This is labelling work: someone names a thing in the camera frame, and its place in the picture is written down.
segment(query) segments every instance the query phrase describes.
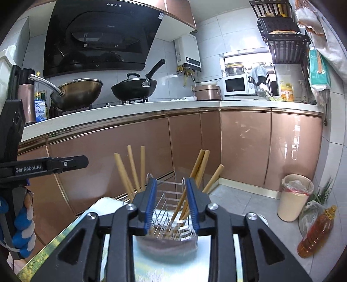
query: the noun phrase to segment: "black thermos lid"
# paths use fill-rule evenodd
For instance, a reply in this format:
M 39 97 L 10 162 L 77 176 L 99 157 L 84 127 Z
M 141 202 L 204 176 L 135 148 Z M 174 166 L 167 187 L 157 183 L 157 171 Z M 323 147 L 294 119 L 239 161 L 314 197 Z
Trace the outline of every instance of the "black thermos lid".
M 23 85 L 23 84 L 32 84 L 34 85 L 33 80 L 29 80 L 28 77 L 31 74 L 35 74 L 35 71 L 32 68 L 24 68 L 20 71 L 19 75 L 19 84 L 18 85 Z

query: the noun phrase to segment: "hand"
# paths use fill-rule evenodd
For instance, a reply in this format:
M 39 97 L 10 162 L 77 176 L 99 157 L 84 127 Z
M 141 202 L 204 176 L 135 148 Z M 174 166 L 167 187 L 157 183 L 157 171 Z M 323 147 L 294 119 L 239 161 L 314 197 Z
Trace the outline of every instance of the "hand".
M 17 232 L 12 238 L 12 244 L 16 249 L 10 248 L 4 241 L 3 232 L 0 227 L 0 244 L 10 251 L 17 251 L 22 257 L 27 258 L 35 246 L 36 236 L 34 233 L 35 224 L 33 221 L 33 194 L 28 192 L 24 198 L 24 207 L 20 210 L 15 219 L 14 225 Z M 0 196 L 0 213 L 8 212 L 7 202 Z

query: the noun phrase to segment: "white microwave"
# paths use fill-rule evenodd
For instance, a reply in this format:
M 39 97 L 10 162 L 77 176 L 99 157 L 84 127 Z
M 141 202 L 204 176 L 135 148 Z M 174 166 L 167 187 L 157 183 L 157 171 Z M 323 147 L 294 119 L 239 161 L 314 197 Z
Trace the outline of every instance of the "white microwave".
M 222 99 L 233 96 L 255 95 L 255 85 L 248 82 L 249 74 L 238 74 L 222 77 L 217 85 L 221 89 Z

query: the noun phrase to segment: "triangular cutout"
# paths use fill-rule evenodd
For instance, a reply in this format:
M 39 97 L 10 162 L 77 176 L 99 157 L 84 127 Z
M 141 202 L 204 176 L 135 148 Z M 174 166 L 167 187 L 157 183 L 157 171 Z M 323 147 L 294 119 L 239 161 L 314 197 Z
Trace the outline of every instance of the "triangular cutout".
M 285 256 L 275 245 L 271 238 L 263 229 L 258 229 L 260 242 L 264 251 L 265 261 L 268 265 L 278 263 L 284 260 Z
M 71 265 L 77 264 L 85 233 L 85 229 L 78 231 L 64 249 L 61 250 L 58 259 Z

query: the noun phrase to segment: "bottle with red liquid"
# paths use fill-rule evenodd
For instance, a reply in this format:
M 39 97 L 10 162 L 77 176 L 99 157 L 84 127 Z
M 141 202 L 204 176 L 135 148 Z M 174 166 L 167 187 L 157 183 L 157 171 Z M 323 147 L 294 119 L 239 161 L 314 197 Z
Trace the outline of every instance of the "bottle with red liquid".
M 299 256 L 310 257 L 323 247 L 334 226 L 335 211 L 336 206 L 331 206 L 316 219 L 298 246 Z

